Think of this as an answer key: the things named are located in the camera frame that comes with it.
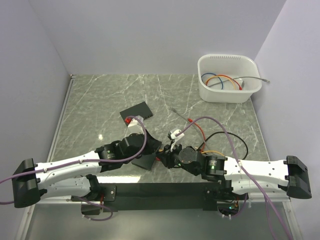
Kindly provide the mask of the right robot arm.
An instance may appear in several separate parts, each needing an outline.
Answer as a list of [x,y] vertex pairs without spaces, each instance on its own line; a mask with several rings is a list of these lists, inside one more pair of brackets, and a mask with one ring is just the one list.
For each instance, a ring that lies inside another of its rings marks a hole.
[[207,155],[193,147],[169,145],[156,157],[168,168],[178,167],[216,184],[216,193],[226,200],[234,196],[258,193],[285,193],[294,199],[311,199],[307,166],[296,156],[284,160],[236,160],[229,156]]

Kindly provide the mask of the black network switch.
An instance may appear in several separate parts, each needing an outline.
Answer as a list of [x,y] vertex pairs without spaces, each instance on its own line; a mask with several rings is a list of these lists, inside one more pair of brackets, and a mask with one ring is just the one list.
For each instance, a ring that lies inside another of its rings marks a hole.
[[144,120],[149,119],[153,116],[151,109],[145,101],[122,110],[119,113],[126,126],[128,126],[131,121],[130,119],[127,120],[129,116],[141,116]]
[[134,160],[131,161],[131,163],[136,167],[150,171],[153,167],[155,160],[156,160],[156,154],[151,153],[151,154],[142,155],[138,159],[135,158]]

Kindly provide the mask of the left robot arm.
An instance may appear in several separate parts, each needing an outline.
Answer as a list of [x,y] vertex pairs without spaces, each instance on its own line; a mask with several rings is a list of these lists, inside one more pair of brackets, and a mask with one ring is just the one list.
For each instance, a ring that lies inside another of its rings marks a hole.
[[64,160],[35,163],[32,158],[25,159],[11,179],[13,205],[25,208],[42,199],[62,196],[95,201],[102,192],[97,174],[119,169],[143,157],[155,160],[154,154],[161,146],[162,142],[149,133],[132,133],[122,140]]

